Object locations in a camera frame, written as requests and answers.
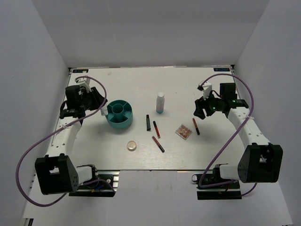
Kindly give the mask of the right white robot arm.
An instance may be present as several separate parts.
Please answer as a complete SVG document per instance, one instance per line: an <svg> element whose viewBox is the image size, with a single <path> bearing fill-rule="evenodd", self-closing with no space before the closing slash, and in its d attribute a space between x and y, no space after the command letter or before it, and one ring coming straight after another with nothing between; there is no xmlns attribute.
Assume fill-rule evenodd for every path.
<svg viewBox="0 0 301 226"><path fill-rule="evenodd" d="M195 101L194 115L204 119L215 112L222 112L236 129L235 135L241 139L245 151L236 165L219 164L212 180L206 182L202 175L198 181L200 188L225 187L235 181L243 183L275 183L278 181L283 149L272 144L260 131L251 117L252 106L238 99L234 83L220 84L220 96L213 95L212 84L202 82L198 90L203 96Z"/></svg>

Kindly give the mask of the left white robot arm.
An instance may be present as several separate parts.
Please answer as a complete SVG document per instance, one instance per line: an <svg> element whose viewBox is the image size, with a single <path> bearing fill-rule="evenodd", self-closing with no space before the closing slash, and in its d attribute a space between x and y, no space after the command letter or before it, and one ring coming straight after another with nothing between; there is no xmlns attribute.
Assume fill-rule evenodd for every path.
<svg viewBox="0 0 301 226"><path fill-rule="evenodd" d="M60 131L54 135L45 156L35 161L40 189L44 195L73 193L82 184L90 188L99 184L96 167L93 164L75 167L70 154L86 111L97 110L107 101L95 87L90 87L85 81L68 86L65 95L66 100L61 105L59 115Z"/></svg>

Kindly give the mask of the black makeup tube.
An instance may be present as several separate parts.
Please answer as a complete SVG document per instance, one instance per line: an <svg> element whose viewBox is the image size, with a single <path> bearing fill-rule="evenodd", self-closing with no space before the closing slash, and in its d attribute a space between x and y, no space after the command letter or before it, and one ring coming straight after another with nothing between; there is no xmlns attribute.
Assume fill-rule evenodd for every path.
<svg viewBox="0 0 301 226"><path fill-rule="evenodd" d="M151 131L150 116L148 114L146 115L146 127L147 131Z"/></svg>

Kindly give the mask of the small clear black-capped bottle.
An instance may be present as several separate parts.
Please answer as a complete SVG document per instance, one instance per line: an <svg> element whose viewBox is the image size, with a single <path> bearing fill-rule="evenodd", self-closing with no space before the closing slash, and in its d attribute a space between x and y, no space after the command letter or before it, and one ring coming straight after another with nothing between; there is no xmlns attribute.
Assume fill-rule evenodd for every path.
<svg viewBox="0 0 301 226"><path fill-rule="evenodd" d="M100 111L101 111L101 115L102 115L102 116L108 115L108 109L107 109L107 108L104 108L104 107L103 107L103 108L100 109Z"/></svg>

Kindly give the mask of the white pink blue bottle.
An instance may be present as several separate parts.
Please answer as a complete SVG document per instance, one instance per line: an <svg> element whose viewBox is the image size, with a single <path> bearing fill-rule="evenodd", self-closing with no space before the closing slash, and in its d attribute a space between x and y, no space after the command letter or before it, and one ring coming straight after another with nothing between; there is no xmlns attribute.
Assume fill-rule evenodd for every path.
<svg viewBox="0 0 301 226"><path fill-rule="evenodd" d="M156 112L163 113L165 104L165 95L163 92L159 92L156 100Z"/></svg>

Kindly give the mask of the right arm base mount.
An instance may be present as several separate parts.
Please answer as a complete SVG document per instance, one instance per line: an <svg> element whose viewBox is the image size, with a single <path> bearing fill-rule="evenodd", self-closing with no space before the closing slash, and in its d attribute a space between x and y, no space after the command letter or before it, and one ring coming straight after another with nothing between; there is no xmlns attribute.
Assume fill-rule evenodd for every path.
<svg viewBox="0 0 301 226"><path fill-rule="evenodd" d="M242 199L239 182L229 183L219 186L200 187L198 185L203 173L192 175L192 183L197 185L198 200L239 200ZM218 169L210 170L206 173L202 185L211 185L222 182L228 182L228 179L222 179Z"/></svg>

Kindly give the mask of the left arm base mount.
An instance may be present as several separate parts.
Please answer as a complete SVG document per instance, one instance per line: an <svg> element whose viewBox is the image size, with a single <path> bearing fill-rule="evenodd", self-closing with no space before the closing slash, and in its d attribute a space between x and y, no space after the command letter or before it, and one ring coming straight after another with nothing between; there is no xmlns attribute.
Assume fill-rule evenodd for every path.
<svg viewBox="0 0 301 226"><path fill-rule="evenodd" d="M119 171L98 171L98 181L79 186L70 197L114 197L119 183Z"/></svg>

